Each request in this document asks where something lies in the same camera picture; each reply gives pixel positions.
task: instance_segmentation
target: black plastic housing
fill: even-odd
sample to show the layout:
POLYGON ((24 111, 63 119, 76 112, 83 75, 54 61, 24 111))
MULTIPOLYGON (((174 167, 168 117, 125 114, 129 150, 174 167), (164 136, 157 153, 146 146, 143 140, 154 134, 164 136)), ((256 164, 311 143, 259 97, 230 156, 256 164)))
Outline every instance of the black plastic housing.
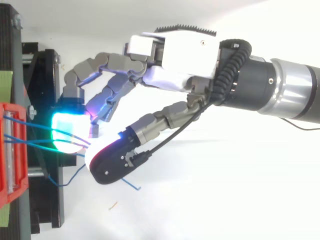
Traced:
POLYGON ((135 131, 127 127, 119 135, 120 139, 102 149, 90 163, 90 172, 99 184, 114 183, 140 165, 129 166, 126 161, 127 153, 141 145, 135 131))

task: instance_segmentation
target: silver cylinder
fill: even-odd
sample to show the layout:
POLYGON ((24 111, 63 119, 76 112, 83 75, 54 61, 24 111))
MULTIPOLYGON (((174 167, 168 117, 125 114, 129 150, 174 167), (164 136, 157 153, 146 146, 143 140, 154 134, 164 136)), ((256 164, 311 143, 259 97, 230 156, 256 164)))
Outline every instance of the silver cylinder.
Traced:
POLYGON ((276 87, 268 103, 258 113, 293 119, 306 108, 313 88, 313 79, 306 65, 271 59, 276 72, 276 87))
POLYGON ((313 78, 316 81, 314 95, 311 95, 310 103, 308 104, 309 108, 306 109, 305 114, 295 119, 320 124, 320 68, 311 66, 309 69, 313 71, 313 78))
POLYGON ((34 177, 44 177, 44 172, 42 171, 41 167, 39 166, 33 166, 28 168, 28 177, 34 178, 34 177))
POLYGON ((23 54, 22 55, 22 64, 31 64, 31 61, 33 59, 34 55, 33 54, 23 54))

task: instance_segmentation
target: red clip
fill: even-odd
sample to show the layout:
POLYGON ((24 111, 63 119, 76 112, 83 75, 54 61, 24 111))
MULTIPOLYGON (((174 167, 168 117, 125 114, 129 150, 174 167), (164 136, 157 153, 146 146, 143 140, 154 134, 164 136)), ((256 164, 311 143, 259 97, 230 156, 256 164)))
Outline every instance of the red clip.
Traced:
MULTIPOLYGON (((8 192, 6 167, 8 159, 5 159, 6 143, 4 137, 5 112, 10 112, 14 119, 26 122, 25 108, 16 104, 0 103, 0 209, 20 197, 29 187, 27 145, 17 143, 13 145, 14 188, 12 193, 8 192)), ((13 122, 13 137, 26 141, 26 125, 13 122)))

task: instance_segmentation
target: screw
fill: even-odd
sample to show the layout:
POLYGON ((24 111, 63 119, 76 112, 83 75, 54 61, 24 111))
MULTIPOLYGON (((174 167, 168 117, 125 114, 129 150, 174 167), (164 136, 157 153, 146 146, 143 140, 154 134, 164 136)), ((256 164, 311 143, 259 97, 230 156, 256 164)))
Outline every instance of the screw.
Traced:
POLYGON ((22 24, 21 24, 21 16, 20 14, 14 15, 12 19, 12 26, 18 30, 23 29, 22 24))
POLYGON ((54 56, 54 61, 56 64, 60 64, 61 63, 61 56, 60 55, 55 55, 54 56))
POLYGON ((29 118, 31 120, 33 120, 35 118, 35 116, 37 115, 37 110, 35 110, 34 106, 29 106, 28 108, 28 115, 29 115, 29 118))

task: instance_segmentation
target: white background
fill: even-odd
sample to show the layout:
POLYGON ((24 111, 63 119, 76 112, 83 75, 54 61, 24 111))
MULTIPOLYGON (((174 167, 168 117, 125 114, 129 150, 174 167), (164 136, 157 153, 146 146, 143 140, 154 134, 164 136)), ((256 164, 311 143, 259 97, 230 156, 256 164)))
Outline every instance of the white background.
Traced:
MULTIPOLYGON (((177 23, 216 30, 221 40, 245 39, 256 56, 320 67, 317 1, 9 2, 22 14, 23 40, 38 41, 41 48, 61 55, 61 83, 78 62, 99 52, 121 53, 132 34, 177 23)), ((85 86, 86 101, 109 78, 104 74, 85 86)), ((146 113, 185 99, 182 93, 139 86, 121 100, 101 131, 107 135, 122 130, 146 113)), ((141 186, 140 191, 122 181, 99 185, 83 169, 64 188, 64 225, 51 229, 43 224, 41 234, 32 239, 318 240, 319 134, 300 131, 275 117, 211 107, 126 177, 141 186)), ((78 166, 83 162, 79 158, 78 166)), ((64 182, 77 168, 63 170, 64 182)))

